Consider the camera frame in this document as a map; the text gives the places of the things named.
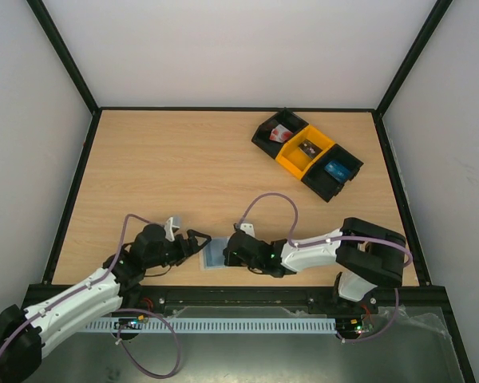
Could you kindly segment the blue VIP credit card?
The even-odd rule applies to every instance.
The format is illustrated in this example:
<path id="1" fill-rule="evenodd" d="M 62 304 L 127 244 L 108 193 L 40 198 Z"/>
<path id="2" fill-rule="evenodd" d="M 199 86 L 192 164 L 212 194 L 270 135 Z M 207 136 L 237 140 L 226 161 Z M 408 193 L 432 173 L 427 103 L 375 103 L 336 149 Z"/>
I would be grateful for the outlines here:
<path id="1" fill-rule="evenodd" d="M 350 170 L 337 160 L 331 160 L 325 165 L 326 172 L 340 183 L 345 183 L 350 177 Z"/>

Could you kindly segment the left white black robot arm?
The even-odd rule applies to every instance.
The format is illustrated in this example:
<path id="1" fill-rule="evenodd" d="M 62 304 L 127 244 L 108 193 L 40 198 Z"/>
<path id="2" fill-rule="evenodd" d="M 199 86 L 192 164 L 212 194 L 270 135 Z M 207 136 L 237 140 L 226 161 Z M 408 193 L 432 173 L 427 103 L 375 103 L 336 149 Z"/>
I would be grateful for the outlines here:
<path id="1" fill-rule="evenodd" d="M 211 240 L 194 230 L 182 235 L 170 223 L 149 223 L 132 242 L 121 240 L 116 254 L 83 281 L 25 309 L 5 308 L 0 313 L 0 381 L 24 381 L 65 339 L 118 310 L 147 270 L 178 267 Z"/>

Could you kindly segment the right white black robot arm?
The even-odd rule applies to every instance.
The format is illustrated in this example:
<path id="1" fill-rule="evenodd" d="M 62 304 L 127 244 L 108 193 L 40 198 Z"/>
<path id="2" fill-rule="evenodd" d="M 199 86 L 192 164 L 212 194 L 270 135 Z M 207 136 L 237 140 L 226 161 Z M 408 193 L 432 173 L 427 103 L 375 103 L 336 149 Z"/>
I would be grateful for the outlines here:
<path id="1" fill-rule="evenodd" d="M 238 228 L 223 254 L 227 267 L 246 267 L 273 278 L 340 265 L 346 270 L 337 277 L 332 302 L 343 313 L 376 287 L 402 286 L 403 271 L 413 262 L 404 236 L 358 218 L 344 219 L 340 228 L 325 235 L 270 243 Z"/>

